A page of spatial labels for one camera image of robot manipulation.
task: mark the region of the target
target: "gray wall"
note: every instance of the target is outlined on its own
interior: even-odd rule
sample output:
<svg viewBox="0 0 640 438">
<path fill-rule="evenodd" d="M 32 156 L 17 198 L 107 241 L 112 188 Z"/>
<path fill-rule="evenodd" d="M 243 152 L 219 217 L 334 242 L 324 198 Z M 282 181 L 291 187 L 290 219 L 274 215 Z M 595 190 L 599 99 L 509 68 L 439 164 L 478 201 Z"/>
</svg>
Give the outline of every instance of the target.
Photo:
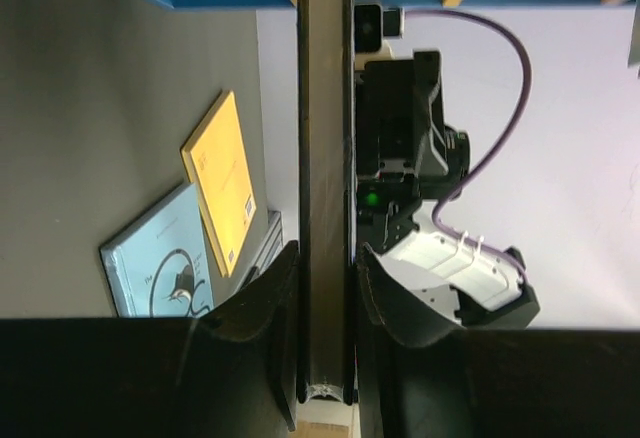
<svg viewBox="0 0 640 438">
<path fill-rule="evenodd" d="M 640 326 L 640 82 L 637 70 L 626 68 L 633 9 L 477 11 L 522 38 L 534 87 L 513 139 L 443 219 L 496 246 L 521 248 L 542 303 L 537 326 Z M 258 23 L 261 52 L 271 53 L 262 61 L 262 83 L 295 89 L 295 13 L 260 11 Z M 515 105 L 517 57 L 498 36 L 470 24 L 412 18 L 405 30 L 392 43 L 396 56 L 441 50 L 445 119 L 470 132 L 476 163 Z M 265 136 L 295 132 L 296 99 L 263 94 Z M 268 199 L 294 216 L 297 151 L 265 151 L 277 170 Z M 285 226 L 296 235 L 294 219 Z M 415 284 L 417 271 L 407 273 L 396 277 Z"/>
<path fill-rule="evenodd" d="M 109 315 L 97 247 L 184 177 L 179 148 L 235 90 L 266 211 L 256 17 L 143 0 L 0 0 L 0 316 Z M 237 272 L 266 230 L 257 216 Z"/>
</svg>

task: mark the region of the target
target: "cable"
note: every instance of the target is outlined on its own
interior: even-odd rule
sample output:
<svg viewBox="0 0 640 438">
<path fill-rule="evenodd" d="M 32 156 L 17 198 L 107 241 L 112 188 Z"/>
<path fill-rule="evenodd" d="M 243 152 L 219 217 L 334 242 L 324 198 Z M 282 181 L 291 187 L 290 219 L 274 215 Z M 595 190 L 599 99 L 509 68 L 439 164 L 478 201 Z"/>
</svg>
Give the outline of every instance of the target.
<svg viewBox="0 0 640 438">
<path fill-rule="evenodd" d="M 489 151 L 482 157 L 480 162 L 473 167 L 469 171 L 469 174 L 465 176 L 460 182 L 454 186 L 444 197 L 437 201 L 436 206 L 433 208 L 433 212 L 431 213 L 431 220 L 433 224 L 444 234 L 456 239 L 456 240 L 464 240 L 465 244 L 468 244 L 472 247 L 476 247 L 480 245 L 478 241 L 463 236 L 462 233 L 457 232 L 452 227 L 445 225 L 442 223 L 440 219 L 440 214 L 444 207 L 452 200 L 453 197 L 458 195 L 466 186 L 473 181 L 486 167 L 489 163 L 500 153 L 500 150 L 504 147 L 507 140 L 511 137 L 511 134 L 515 130 L 524 109 L 527 105 L 527 101 L 529 100 L 529 95 L 531 93 L 531 77 L 532 77 L 532 69 L 531 69 L 531 60 L 529 59 L 529 54 L 527 53 L 526 48 L 522 44 L 522 42 L 511 33 L 508 29 L 506 29 L 501 24 L 482 16 L 474 15 L 472 13 L 467 13 L 464 11 L 458 10 L 449 10 L 449 9 L 411 9 L 405 12 L 406 16 L 444 16 L 450 18 L 457 18 L 464 21 L 469 21 L 472 23 L 476 23 L 482 25 L 486 28 L 489 28 L 492 31 L 495 31 L 503 38 L 505 38 L 516 50 L 518 57 L 520 58 L 520 64 L 522 65 L 522 88 L 520 89 L 520 97 L 518 98 L 518 103 L 516 104 L 515 109 L 513 110 L 513 114 L 511 115 L 511 119 L 507 123 L 502 134 L 498 137 L 493 146 L 489 149 Z M 522 266 L 515 258 L 504 253 L 498 248 L 494 248 L 489 245 L 485 245 L 484 243 L 481 246 L 491 254 L 495 255 L 497 258 L 501 260 L 507 261 L 512 264 L 522 275 L 523 279 L 526 282 L 526 271 L 524 266 Z"/>
</svg>

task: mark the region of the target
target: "book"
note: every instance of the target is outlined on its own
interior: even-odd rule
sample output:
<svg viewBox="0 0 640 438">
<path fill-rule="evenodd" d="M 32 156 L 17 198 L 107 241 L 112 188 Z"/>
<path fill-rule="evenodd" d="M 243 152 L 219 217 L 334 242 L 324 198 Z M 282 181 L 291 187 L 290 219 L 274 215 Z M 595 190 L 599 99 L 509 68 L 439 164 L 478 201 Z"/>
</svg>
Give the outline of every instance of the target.
<svg viewBox="0 0 640 438">
<path fill-rule="evenodd" d="M 631 30 L 631 47 L 629 48 L 629 66 L 640 64 L 640 0 L 636 0 L 636 14 Z"/>
<path fill-rule="evenodd" d="M 220 269 L 230 277 L 256 213 L 235 95 L 224 91 L 181 149 Z"/>
<path fill-rule="evenodd" d="M 269 211 L 268 213 L 269 224 L 267 233 L 260 244 L 260 249 L 256 253 L 253 259 L 253 265 L 249 268 L 249 271 L 245 276 L 238 281 L 235 290 L 232 295 L 235 295 L 242 288 L 246 287 L 253 280 L 258 278 L 264 273 L 273 260 L 284 248 L 282 239 L 282 215 L 279 211 Z"/>
<path fill-rule="evenodd" d="M 100 247 L 118 315 L 199 317 L 213 293 L 197 190 L 184 184 Z"/>
</svg>

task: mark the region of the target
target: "purple cable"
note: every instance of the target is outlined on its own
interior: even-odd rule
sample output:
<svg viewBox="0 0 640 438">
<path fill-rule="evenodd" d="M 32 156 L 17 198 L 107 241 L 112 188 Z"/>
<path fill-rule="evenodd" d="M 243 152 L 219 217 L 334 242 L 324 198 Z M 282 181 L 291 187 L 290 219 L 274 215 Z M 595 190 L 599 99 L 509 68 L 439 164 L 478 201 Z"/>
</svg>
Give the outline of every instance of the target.
<svg viewBox="0 0 640 438">
<path fill-rule="evenodd" d="M 460 193 L 473 179 L 475 179 L 486 167 L 489 163 L 500 153 L 502 147 L 505 145 L 516 126 L 518 125 L 520 118 L 522 117 L 522 113 L 527 105 L 527 101 L 529 100 L 529 95 L 531 93 L 531 61 L 529 60 L 529 55 L 527 50 L 525 49 L 522 42 L 509 30 L 507 30 L 504 26 L 499 23 L 490 20 L 489 18 L 484 18 L 482 16 L 474 15 L 471 13 L 467 13 L 464 11 L 457 10 L 449 10 L 449 9 L 411 9 L 406 11 L 406 16 L 444 16 L 450 18 L 458 18 L 465 21 L 470 21 L 472 23 L 476 23 L 482 26 L 489 28 L 492 31 L 495 31 L 502 37 L 504 37 L 511 45 L 515 48 L 516 53 L 518 53 L 518 57 L 520 58 L 520 63 L 522 64 L 522 88 L 520 89 L 520 97 L 518 98 L 518 103 L 516 104 L 515 109 L 513 110 L 513 114 L 511 115 L 511 119 L 509 123 L 505 127 L 502 134 L 498 137 L 493 146 L 489 149 L 489 151 L 482 157 L 480 162 L 473 167 L 472 170 L 469 171 L 469 174 L 465 176 L 460 182 L 453 187 L 443 198 L 438 200 L 436 206 L 433 208 L 433 212 L 431 213 L 431 220 L 433 224 L 446 235 L 460 240 L 463 235 L 462 233 L 458 233 L 452 227 L 445 225 L 442 223 L 440 219 L 440 214 L 442 213 L 443 208 L 451 201 L 451 199 Z M 471 245 L 473 247 L 477 247 L 478 245 L 482 246 L 485 250 L 489 251 L 491 254 L 495 255 L 497 258 L 501 260 L 507 261 L 516 267 L 516 269 L 520 272 L 523 279 L 526 281 L 526 272 L 524 267 L 516 261 L 512 256 L 507 255 L 503 251 L 494 248 L 489 245 L 485 245 L 484 243 L 480 244 L 476 240 L 472 238 L 464 238 L 466 244 Z"/>
</svg>

